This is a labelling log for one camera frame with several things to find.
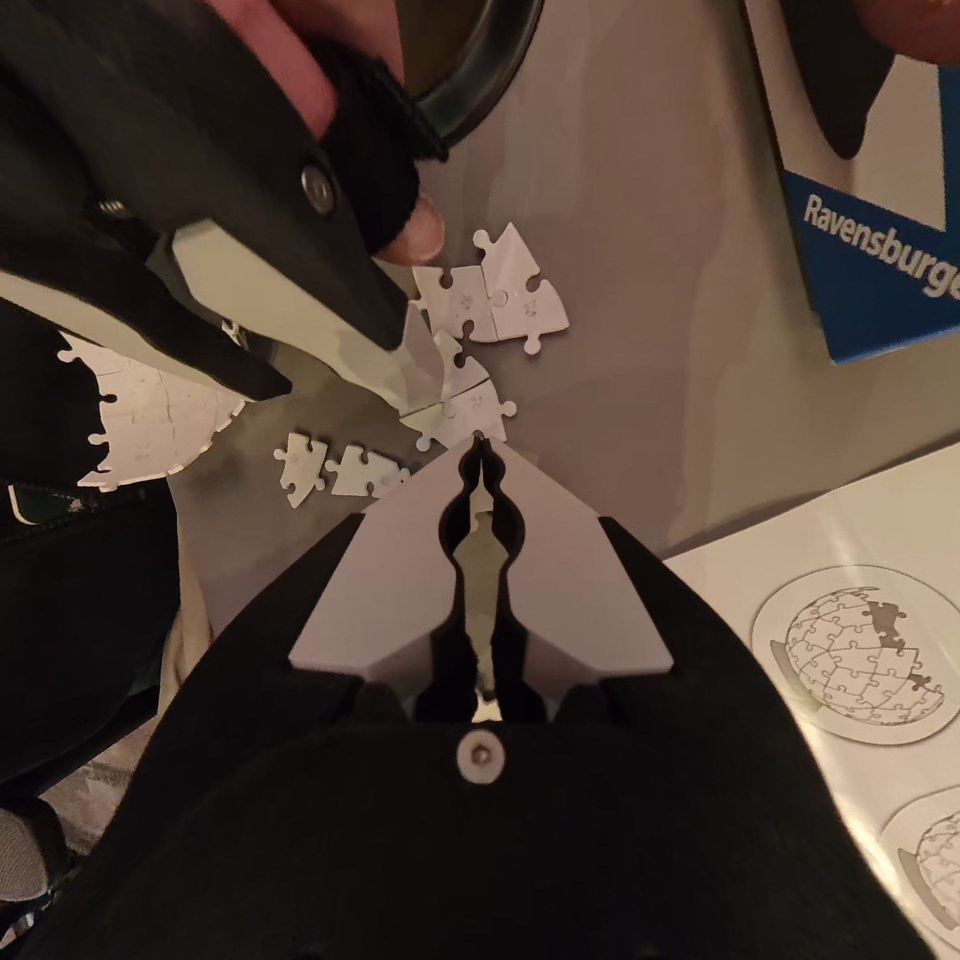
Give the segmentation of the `person's left hand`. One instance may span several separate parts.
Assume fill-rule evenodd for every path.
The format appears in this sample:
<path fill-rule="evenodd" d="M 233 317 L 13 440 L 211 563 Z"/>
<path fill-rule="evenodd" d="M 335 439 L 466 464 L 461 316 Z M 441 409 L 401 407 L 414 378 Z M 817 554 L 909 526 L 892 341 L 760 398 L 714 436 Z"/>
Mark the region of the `person's left hand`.
<path fill-rule="evenodd" d="M 391 1 L 214 1 L 310 135 L 341 162 L 366 243 L 402 266 L 431 264 L 446 227 L 413 162 L 447 150 L 408 96 Z"/>

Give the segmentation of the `white printed instruction sheet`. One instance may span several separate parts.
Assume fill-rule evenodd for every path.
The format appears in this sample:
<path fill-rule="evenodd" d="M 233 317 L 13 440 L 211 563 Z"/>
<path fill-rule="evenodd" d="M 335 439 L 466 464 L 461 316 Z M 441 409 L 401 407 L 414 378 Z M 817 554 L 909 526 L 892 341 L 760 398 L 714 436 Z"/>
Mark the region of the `white printed instruction sheet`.
<path fill-rule="evenodd" d="M 958 958 L 958 444 L 667 566 L 766 671 L 935 956 Z"/>

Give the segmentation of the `partly built white puzzle ball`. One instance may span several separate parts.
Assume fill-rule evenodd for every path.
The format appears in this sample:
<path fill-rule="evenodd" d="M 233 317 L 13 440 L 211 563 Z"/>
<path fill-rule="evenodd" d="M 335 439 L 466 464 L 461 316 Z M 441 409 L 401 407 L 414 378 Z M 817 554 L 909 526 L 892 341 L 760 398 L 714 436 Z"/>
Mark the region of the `partly built white puzzle ball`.
<path fill-rule="evenodd" d="M 101 461 L 78 480 L 110 493 L 163 479 L 192 464 L 246 405 L 239 394 L 205 386 L 123 357 L 62 331 L 63 363 L 80 361 L 97 380 L 102 427 L 88 436 Z"/>

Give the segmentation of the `person's dark clothing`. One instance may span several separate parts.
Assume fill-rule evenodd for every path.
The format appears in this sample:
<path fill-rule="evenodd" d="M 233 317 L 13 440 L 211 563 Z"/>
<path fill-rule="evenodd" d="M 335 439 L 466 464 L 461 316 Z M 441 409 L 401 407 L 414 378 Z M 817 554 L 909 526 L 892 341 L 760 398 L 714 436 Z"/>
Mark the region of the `person's dark clothing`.
<path fill-rule="evenodd" d="M 165 477 L 99 479 L 115 398 L 66 333 L 1 321 L 2 798 L 37 796 L 159 700 L 181 605 Z"/>

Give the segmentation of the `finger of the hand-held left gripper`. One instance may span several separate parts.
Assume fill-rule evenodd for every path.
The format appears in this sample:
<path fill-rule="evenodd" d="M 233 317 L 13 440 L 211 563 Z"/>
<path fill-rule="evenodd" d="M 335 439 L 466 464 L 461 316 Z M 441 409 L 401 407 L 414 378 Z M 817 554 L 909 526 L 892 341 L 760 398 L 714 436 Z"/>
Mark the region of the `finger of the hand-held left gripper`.
<path fill-rule="evenodd" d="M 402 307 L 388 314 L 402 320 L 394 349 L 375 344 L 214 222 L 178 230 L 172 253 L 193 299 L 222 318 L 314 357 L 398 412 L 441 401 L 442 355 L 421 311 L 378 265 L 375 290 L 398 294 Z"/>

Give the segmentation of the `white puzzle piece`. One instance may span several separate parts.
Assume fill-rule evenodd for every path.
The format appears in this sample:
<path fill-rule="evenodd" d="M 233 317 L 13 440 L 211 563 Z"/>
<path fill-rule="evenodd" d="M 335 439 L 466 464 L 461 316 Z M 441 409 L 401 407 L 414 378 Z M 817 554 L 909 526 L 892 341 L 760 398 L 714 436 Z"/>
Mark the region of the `white puzzle piece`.
<path fill-rule="evenodd" d="M 412 272 L 419 294 L 414 304 L 426 312 L 433 334 L 444 331 L 460 341 L 464 338 L 465 326 L 471 325 L 470 341 L 498 342 L 481 266 L 450 270 L 448 286 L 444 284 L 445 271 L 442 268 L 415 266 Z"/>
<path fill-rule="evenodd" d="M 544 280 L 534 291 L 497 290 L 490 300 L 497 342 L 520 340 L 524 354 L 536 356 L 547 335 L 570 328 L 570 319 L 553 285 Z"/>
<path fill-rule="evenodd" d="M 504 420 L 517 413 L 517 404 L 502 401 L 493 381 L 486 379 L 450 399 L 402 416 L 400 423 L 417 433 L 416 448 L 426 452 L 435 443 L 449 450 L 476 431 L 505 442 Z"/>
<path fill-rule="evenodd" d="M 334 497 L 379 499 L 411 478 L 408 468 L 354 443 L 345 447 L 340 460 L 326 460 L 323 466 L 333 477 Z"/>
<path fill-rule="evenodd" d="M 440 400 L 447 402 L 490 379 L 490 374 L 474 357 L 463 355 L 460 341 L 446 330 L 438 330 L 433 337 L 443 364 L 443 382 Z"/>
<path fill-rule="evenodd" d="M 486 229 L 477 229 L 472 242 L 482 254 L 480 267 L 486 294 L 497 299 L 528 291 L 529 283 L 541 273 L 529 246 L 514 222 L 510 221 L 495 239 Z"/>
<path fill-rule="evenodd" d="M 322 492 L 327 482 L 322 476 L 329 445 L 298 432 L 290 432 L 286 447 L 273 450 L 273 458 L 283 463 L 279 484 L 292 509 L 298 509 L 313 492 Z"/>

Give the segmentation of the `blue and white puzzle box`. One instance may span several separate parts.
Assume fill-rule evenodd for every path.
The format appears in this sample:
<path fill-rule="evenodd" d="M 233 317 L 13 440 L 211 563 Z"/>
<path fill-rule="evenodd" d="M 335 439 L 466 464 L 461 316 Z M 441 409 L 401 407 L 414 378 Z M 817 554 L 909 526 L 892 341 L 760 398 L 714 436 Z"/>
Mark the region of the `blue and white puzzle box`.
<path fill-rule="evenodd" d="M 958 2 L 739 5 L 831 360 L 958 330 Z"/>

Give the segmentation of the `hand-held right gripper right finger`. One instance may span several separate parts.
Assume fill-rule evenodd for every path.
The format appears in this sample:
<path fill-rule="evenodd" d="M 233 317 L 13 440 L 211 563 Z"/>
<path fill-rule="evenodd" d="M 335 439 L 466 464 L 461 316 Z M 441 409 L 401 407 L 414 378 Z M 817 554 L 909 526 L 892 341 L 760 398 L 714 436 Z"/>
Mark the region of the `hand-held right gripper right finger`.
<path fill-rule="evenodd" d="M 506 551 L 490 636 L 506 722 L 545 722 L 571 690 L 668 673 L 674 658 L 602 518 L 504 442 L 484 441 L 491 534 Z"/>

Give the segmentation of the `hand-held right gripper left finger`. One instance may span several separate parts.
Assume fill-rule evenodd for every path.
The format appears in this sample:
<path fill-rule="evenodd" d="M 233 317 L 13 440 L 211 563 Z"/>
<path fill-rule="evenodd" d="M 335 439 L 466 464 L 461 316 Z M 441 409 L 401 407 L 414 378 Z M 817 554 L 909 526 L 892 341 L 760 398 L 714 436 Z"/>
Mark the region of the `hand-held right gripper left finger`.
<path fill-rule="evenodd" d="M 384 685 L 416 719 L 471 721 L 477 658 L 453 559 L 471 532 L 482 439 L 469 437 L 358 515 L 289 654 L 300 671 Z"/>

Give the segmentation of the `dark round bowl rim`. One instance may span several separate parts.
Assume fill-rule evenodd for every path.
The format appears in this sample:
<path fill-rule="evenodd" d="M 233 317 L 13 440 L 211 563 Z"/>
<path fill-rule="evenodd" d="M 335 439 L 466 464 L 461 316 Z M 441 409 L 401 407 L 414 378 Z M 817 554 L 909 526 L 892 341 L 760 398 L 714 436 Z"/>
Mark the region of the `dark round bowl rim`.
<path fill-rule="evenodd" d="M 396 1 L 407 90 L 448 148 L 493 111 L 519 73 L 543 1 Z"/>

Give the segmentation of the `grey shoe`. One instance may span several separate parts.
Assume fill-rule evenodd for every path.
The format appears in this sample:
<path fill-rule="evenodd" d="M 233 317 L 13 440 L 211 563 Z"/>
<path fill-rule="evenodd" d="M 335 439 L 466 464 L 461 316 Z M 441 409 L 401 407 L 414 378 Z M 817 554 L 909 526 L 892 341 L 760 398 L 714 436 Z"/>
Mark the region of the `grey shoe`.
<path fill-rule="evenodd" d="M 1 805 L 1 902 L 26 904 L 51 893 L 66 875 L 70 850 L 56 811 L 42 798 Z"/>

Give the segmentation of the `beige cloth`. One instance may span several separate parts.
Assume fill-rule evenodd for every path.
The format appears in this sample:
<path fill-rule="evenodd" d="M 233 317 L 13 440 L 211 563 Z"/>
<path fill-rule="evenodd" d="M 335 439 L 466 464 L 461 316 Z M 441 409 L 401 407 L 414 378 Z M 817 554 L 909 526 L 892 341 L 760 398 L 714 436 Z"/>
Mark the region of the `beige cloth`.
<path fill-rule="evenodd" d="M 157 717 L 162 717 L 215 639 L 207 603 L 193 564 L 178 555 L 179 606 L 165 639 L 159 674 Z"/>

